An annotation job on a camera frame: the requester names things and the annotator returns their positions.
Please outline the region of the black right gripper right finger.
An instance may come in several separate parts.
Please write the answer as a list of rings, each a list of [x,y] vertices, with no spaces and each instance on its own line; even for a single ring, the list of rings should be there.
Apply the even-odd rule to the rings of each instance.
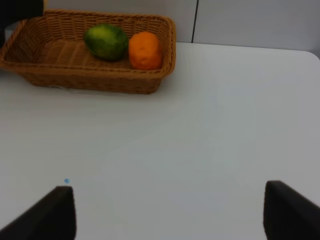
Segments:
[[[284,182],[268,181],[263,227],[268,240],[319,240],[320,207]]]

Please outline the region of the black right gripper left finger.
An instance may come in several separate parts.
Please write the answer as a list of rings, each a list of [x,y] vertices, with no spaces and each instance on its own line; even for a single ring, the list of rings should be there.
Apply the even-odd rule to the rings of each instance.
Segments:
[[[71,186],[57,186],[0,230],[2,240],[74,240],[77,216]]]

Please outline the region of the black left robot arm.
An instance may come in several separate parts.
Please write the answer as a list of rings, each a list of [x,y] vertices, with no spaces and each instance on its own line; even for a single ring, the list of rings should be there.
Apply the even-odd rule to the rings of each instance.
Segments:
[[[40,17],[46,10],[47,0],[1,0],[0,1],[0,47],[6,41],[5,30],[19,21]]]

